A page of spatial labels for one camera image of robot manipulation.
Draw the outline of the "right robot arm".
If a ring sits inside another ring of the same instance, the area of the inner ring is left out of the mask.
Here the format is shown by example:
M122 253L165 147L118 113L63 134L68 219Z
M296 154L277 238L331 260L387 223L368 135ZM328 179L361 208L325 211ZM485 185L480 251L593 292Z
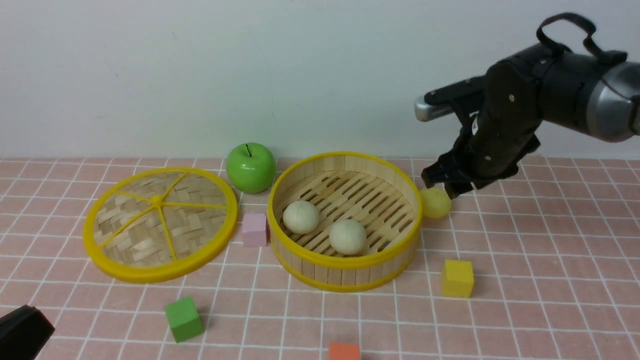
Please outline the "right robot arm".
M448 105L462 127L451 150L423 169L425 186L441 183L454 199L517 175L540 147L535 132L544 121L610 143L637 136L639 64L611 55L606 62L535 44L426 95L428 105Z

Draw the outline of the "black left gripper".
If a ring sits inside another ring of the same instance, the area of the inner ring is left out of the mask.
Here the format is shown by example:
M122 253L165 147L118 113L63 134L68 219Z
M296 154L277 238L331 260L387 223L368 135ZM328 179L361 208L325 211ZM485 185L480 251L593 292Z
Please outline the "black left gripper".
M55 332L41 310L23 305L0 319L0 358L34 360Z

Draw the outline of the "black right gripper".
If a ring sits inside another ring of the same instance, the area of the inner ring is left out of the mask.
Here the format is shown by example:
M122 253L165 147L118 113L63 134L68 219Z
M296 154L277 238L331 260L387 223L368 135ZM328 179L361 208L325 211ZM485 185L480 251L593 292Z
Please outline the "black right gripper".
M453 147L421 172L426 188L445 184L450 199L516 175L518 162L540 146L540 52L520 52L487 69L482 109L461 124Z

